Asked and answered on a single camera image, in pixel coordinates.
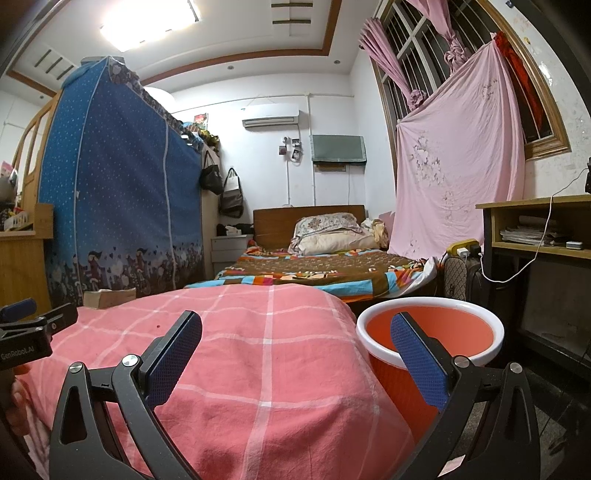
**metal window grille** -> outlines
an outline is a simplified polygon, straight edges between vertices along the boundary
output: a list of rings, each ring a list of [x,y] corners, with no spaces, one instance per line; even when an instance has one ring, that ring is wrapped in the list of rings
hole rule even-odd
[[[490,42],[491,33],[500,30],[477,0],[449,0],[449,10],[452,27],[470,53]],[[384,29],[392,48],[397,52],[411,90],[419,89],[425,91],[427,96],[432,95],[450,76],[450,69],[443,60],[444,53],[449,50],[445,39],[435,31],[426,17],[405,0],[392,3],[384,19]],[[525,143],[552,137],[554,133],[546,112],[538,128],[524,87],[511,64],[507,62],[507,65],[519,104]],[[408,115],[409,109],[396,84],[382,71],[380,74],[389,114],[395,125],[395,120]]]

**suitcase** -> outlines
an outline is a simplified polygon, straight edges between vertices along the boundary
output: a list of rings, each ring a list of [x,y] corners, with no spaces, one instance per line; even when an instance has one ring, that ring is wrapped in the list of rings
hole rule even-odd
[[[446,298],[483,306],[484,278],[480,260],[448,258],[443,267],[443,285]]]

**white wall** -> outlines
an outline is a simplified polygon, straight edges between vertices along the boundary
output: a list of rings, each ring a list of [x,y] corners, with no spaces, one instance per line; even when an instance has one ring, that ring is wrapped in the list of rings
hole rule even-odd
[[[310,96],[310,112],[306,94]],[[222,170],[234,167],[245,196],[244,221],[252,211],[293,206],[365,204],[363,167],[348,172],[315,172],[310,157],[310,123],[314,134],[359,135],[349,76],[333,74],[273,74],[210,83],[173,93],[175,116],[192,121],[198,113],[209,116],[208,130],[220,137]],[[242,108],[265,103],[295,103],[297,125],[242,126]],[[300,164],[286,163],[279,155],[283,137],[301,138]]]
[[[551,80],[546,80],[569,136],[572,152],[525,164],[525,197],[547,197],[566,187],[586,167],[591,156],[591,118],[568,72],[540,32],[517,7],[509,8],[504,0],[489,1],[520,36],[538,67],[545,66],[550,72]],[[585,179],[586,175],[581,175],[577,182],[560,194],[584,193]]]
[[[31,119],[39,111],[38,105],[23,100],[20,97],[14,96],[8,92],[0,90],[0,164],[5,161],[12,164],[14,154],[17,151],[18,143],[22,137],[25,127],[29,124]],[[37,159],[37,149],[41,142],[41,134],[43,133],[43,125],[41,126],[35,142],[34,154],[31,157],[30,170],[33,169],[35,161]],[[19,168],[19,184],[22,185],[22,171],[25,167],[26,152],[28,151],[28,145],[30,137],[33,133],[29,133],[28,139],[25,141],[21,165]]]
[[[350,76],[355,96],[359,135],[365,140],[368,162],[365,167],[365,205],[370,218],[396,210],[394,165],[374,68],[369,56],[359,51]]]

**human hand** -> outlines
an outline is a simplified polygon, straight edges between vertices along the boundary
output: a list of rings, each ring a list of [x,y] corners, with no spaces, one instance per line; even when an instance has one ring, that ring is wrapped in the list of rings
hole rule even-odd
[[[31,370],[27,364],[19,365],[14,368],[15,375],[24,375]],[[25,388],[18,378],[12,383],[11,398],[13,406],[6,411],[6,420],[10,425],[14,435],[23,437],[29,434],[29,424],[27,422],[27,408],[25,405]]]

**square ceiling lamp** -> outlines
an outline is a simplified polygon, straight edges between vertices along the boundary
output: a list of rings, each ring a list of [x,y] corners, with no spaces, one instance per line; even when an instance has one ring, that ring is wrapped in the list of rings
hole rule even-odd
[[[107,14],[100,33],[119,51],[127,51],[199,19],[193,0],[122,0]]]

